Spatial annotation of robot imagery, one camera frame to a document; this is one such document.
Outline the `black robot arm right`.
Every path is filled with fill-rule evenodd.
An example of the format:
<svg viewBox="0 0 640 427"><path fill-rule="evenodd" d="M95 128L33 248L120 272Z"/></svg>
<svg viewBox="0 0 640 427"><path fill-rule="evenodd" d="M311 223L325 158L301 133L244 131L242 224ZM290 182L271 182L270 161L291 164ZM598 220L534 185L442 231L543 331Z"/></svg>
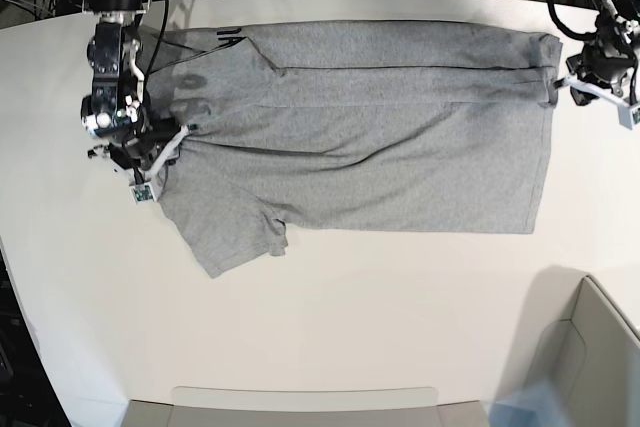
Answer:
<svg viewBox="0 0 640 427"><path fill-rule="evenodd" d="M92 83L82 100L80 120L91 137L106 143L91 154L112 161L135 187L157 175L184 137L183 129L154 120L150 113L148 80L159 48L146 65L138 64L143 51L139 27L150 6L151 0L82 4L97 24L87 45Z"/></svg>

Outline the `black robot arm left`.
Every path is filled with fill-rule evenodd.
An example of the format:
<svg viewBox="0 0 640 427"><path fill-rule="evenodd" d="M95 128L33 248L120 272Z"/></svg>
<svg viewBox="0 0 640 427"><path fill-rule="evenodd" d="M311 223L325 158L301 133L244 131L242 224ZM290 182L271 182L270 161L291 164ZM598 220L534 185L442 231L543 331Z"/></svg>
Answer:
<svg viewBox="0 0 640 427"><path fill-rule="evenodd" d="M555 0L546 0L551 20L564 36L582 43L580 53L566 60L569 74L585 87L572 87L578 105L611 94L623 99L623 87L629 87L624 102L636 106L639 101L639 0L591 0L597 10L595 30L579 33L568 28L558 17Z"/></svg>

